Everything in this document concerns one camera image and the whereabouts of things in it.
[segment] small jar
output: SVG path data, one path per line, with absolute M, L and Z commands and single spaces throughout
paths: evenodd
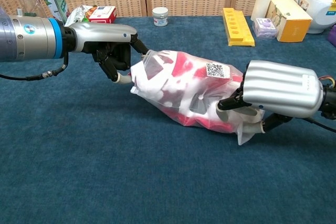
M 152 10 L 154 25 L 166 26 L 168 24 L 168 9 L 166 7 L 157 7 Z

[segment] yellow tray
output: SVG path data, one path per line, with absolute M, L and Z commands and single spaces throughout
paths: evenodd
M 244 14 L 233 8 L 223 8 L 223 21 L 229 46 L 255 46 Z

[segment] rice cooker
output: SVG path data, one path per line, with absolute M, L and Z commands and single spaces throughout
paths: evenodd
M 336 0 L 295 0 L 312 18 L 308 33 L 318 34 L 336 24 Z

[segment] teal carpet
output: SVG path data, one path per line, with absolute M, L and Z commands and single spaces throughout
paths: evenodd
M 135 27 L 150 49 L 240 71 L 262 59 L 336 76 L 327 31 L 294 44 L 256 39 L 252 48 L 228 47 L 221 17 L 116 23 Z M 61 64 L 1 63 L 0 73 Z M 335 223 L 335 134 L 294 119 L 238 146 L 234 134 L 173 122 L 130 88 L 85 54 L 71 54 L 57 77 L 0 80 L 0 223 Z

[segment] white plastic bag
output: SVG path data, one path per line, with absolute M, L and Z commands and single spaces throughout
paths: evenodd
M 180 51 L 149 51 L 143 61 L 131 67 L 137 94 L 183 126 L 205 127 L 222 133 L 236 133 L 238 144 L 252 138 L 243 132 L 244 123 L 260 122 L 264 114 L 245 115 L 227 111 L 223 121 L 216 113 L 217 102 L 228 98 L 240 86 L 243 74 L 231 65 L 199 58 Z

